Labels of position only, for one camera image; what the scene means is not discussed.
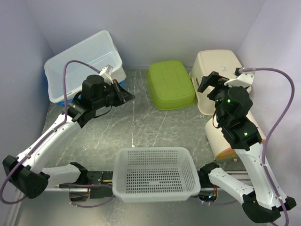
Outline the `cream perforated storage basket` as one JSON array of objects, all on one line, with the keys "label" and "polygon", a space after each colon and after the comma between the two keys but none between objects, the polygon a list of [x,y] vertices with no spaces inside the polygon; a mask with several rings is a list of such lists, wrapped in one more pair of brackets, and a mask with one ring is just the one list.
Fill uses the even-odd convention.
[{"label": "cream perforated storage basket", "polygon": [[204,92],[198,92],[197,89],[203,76],[208,76],[212,71],[218,72],[220,76],[229,80],[234,79],[235,69],[242,64],[236,55],[230,50],[217,49],[200,51],[190,72],[193,87],[198,100],[198,109],[204,115],[212,116],[215,112],[215,103],[207,97],[213,87],[209,86]]}]

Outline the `lime green plastic basin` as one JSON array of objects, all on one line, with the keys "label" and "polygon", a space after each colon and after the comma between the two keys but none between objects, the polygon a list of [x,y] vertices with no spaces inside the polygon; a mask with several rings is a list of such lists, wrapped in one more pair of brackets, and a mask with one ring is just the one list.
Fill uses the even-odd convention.
[{"label": "lime green plastic basin", "polygon": [[151,64],[146,80],[153,104],[159,110],[177,110],[195,103],[195,90],[181,61]]}]

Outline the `white perforated plastic basket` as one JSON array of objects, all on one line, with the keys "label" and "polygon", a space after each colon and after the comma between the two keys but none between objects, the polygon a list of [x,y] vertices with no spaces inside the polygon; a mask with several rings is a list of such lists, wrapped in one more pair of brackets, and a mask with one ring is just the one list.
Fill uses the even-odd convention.
[{"label": "white perforated plastic basket", "polygon": [[132,147],[115,158],[112,192],[123,202],[176,202],[197,196],[198,173],[184,147]]}]

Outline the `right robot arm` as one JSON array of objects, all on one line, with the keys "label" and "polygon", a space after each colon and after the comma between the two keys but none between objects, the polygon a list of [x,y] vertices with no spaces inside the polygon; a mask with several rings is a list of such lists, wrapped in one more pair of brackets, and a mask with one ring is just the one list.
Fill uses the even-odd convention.
[{"label": "right robot arm", "polygon": [[211,72],[198,87],[200,93],[213,87],[207,97],[215,103],[217,127],[241,159],[252,185],[235,179],[214,162],[203,166],[198,176],[201,186],[219,187],[230,194],[253,222],[274,223],[286,216],[296,201],[277,183],[265,155],[268,140],[262,139],[257,126],[247,117],[253,105],[247,92],[253,74],[254,69],[237,68],[236,78],[230,80]]}]

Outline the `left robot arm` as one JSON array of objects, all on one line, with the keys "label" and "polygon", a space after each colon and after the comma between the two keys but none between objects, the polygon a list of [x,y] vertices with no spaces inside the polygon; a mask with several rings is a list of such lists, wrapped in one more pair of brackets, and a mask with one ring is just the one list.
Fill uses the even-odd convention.
[{"label": "left robot arm", "polygon": [[98,118],[98,109],[118,107],[134,98],[116,80],[109,84],[100,75],[88,76],[82,83],[82,90],[74,96],[67,109],[34,144],[17,157],[9,155],[3,160],[9,182],[29,199],[56,185],[86,187],[87,169],[77,162],[45,168],[51,153],[91,119]]}]

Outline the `blue plastic tub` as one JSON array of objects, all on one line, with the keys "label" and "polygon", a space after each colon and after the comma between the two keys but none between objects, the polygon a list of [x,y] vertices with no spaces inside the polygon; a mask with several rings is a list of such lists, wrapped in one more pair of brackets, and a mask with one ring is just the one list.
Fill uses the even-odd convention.
[{"label": "blue plastic tub", "polygon": [[[70,102],[76,93],[81,91],[82,82],[87,78],[86,75],[75,76],[75,77],[66,77],[66,94],[67,101]],[[48,96],[49,100],[52,103],[63,105],[64,96],[63,96],[63,78],[62,77],[47,77],[48,81]]]}]

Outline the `cream cylindrical bin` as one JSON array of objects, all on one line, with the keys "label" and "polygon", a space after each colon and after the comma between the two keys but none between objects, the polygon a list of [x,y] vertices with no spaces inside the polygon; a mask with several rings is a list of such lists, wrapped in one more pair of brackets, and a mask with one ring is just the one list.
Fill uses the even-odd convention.
[{"label": "cream cylindrical bin", "polygon": [[238,158],[237,153],[231,148],[222,134],[221,128],[215,128],[217,125],[216,117],[212,117],[205,125],[205,134],[212,149],[215,160],[229,158]]}]

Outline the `aluminium rail frame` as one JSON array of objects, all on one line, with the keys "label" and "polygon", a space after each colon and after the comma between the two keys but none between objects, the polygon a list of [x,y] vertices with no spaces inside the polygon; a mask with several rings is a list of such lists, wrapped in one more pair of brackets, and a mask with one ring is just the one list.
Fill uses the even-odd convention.
[{"label": "aluminium rail frame", "polygon": [[[246,171],[227,171],[227,173],[238,179],[240,182],[245,183],[249,186],[252,185],[252,182],[249,178],[249,175]],[[104,183],[102,180],[112,179],[113,172],[112,171],[88,171],[86,177],[83,179],[83,183],[72,182],[72,184],[81,184],[81,185],[91,185],[91,184],[111,184]],[[77,187],[67,185],[66,182],[55,183],[54,185],[49,184],[47,189],[76,189]]]}]

